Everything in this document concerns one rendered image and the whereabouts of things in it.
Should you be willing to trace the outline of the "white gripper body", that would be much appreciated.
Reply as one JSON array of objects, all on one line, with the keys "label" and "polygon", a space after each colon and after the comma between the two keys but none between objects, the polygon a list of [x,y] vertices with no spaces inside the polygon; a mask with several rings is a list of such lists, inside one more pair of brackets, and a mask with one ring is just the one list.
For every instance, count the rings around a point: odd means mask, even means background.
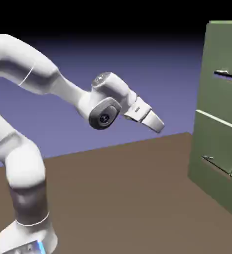
[{"label": "white gripper body", "polygon": [[156,133],[160,133],[165,126],[164,122],[152,110],[141,123]]}]

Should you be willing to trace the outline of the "green drawer front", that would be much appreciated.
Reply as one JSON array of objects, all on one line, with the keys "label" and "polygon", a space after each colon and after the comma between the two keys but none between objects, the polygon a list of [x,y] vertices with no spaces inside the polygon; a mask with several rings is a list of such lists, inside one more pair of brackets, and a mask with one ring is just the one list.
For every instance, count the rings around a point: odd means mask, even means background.
[{"label": "green drawer front", "polygon": [[232,169],[232,126],[207,114],[196,112],[189,160],[189,178],[207,195],[232,214],[232,177],[202,158]]},{"label": "green drawer front", "polygon": [[232,80],[214,75],[232,74],[232,23],[207,24],[197,109],[232,124]]}]

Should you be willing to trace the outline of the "green cabinet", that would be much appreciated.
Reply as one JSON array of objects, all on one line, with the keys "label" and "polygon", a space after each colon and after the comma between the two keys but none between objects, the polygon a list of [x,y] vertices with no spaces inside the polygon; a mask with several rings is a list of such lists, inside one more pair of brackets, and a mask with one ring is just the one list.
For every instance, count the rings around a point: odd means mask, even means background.
[{"label": "green cabinet", "polygon": [[206,27],[188,175],[232,214],[232,21]]}]

